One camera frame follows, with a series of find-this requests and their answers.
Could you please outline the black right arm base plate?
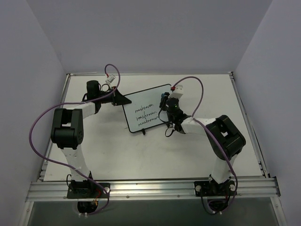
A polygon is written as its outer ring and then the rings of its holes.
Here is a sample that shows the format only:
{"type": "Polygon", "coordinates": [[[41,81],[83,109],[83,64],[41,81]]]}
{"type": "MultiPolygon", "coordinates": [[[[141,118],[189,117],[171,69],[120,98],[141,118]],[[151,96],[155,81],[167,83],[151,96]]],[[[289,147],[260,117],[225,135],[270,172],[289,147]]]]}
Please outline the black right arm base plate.
{"type": "Polygon", "coordinates": [[[218,184],[214,180],[195,181],[194,187],[195,195],[199,197],[234,196],[237,194],[233,180],[226,180],[221,184],[218,184]]]}

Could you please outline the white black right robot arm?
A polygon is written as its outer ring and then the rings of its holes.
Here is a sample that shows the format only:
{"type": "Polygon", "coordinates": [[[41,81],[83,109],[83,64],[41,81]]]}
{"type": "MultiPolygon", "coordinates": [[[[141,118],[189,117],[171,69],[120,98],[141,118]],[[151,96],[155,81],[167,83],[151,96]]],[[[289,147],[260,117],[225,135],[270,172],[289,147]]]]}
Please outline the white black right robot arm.
{"type": "Polygon", "coordinates": [[[169,93],[161,96],[160,111],[167,113],[168,127],[181,134],[198,134],[207,136],[216,161],[209,176],[209,189],[214,194],[225,190],[225,182],[234,175],[233,163],[246,145],[246,139],[227,115],[218,118],[194,118],[185,114],[179,107],[179,99],[170,97],[169,93]]]}

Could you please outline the blue whiteboard eraser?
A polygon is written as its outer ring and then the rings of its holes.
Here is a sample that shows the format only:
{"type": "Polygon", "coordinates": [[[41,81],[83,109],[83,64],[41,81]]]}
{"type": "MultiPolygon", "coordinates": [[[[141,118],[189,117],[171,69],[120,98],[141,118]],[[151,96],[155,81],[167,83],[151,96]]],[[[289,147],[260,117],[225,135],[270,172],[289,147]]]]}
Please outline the blue whiteboard eraser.
{"type": "Polygon", "coordinates": [[[169,92],[165,92],[161,95],[162,98],[168,98],[168,96],[170,95],[169,92]]]}

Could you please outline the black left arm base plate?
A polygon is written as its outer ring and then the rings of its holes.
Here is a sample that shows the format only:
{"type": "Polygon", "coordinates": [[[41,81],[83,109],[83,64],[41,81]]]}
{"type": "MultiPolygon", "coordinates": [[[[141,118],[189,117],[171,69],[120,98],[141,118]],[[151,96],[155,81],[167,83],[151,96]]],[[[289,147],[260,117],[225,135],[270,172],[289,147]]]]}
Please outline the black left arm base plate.
{"type": "Polygon", "coordinates": [[[107,198],[110,193],[110,183],[72,180],[68,184],[67,199],[107,198]]]}

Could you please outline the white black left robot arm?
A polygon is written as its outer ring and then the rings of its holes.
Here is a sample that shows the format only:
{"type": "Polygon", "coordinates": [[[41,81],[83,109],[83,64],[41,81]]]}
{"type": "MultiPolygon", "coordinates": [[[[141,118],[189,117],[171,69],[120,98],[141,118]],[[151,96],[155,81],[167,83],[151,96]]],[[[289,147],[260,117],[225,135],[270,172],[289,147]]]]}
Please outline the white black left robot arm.
{"type": "Polygon", "coordinates": [[[74,108],[55,109],[51,140],[61,149],[68,165],[72,166],[72,180],[81,182],[78,192],[83,197],[90,197],[94,194],[95,185],[86,181],[87,178],[92,178],[92,174],[86,165],[81,148],[84,139],[83,120],[97,114],[102,104],[111,103],[119,106],[130,104],[132,101],[122,95],[116,87],[103,91],[100,83],[92,80],[87,82],[87,92],[83,96],[83,102],[74,108]]]}

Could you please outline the small black-framed whiteboard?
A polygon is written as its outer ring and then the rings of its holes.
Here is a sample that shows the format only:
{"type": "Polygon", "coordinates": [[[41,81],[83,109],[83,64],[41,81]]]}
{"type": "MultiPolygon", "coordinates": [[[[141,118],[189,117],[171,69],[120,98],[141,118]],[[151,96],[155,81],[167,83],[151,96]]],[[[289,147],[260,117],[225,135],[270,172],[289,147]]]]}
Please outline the small black-framed whiteboard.
{"type": "Polygon", "coordinates": [[[164,84],[125,95],[132,101],[123,105],[129,132],[140,132],[168,121],[167,113],[160,111],[159,104],[161,95],[170,92],[170,88],[170,84],[164,84]]]}

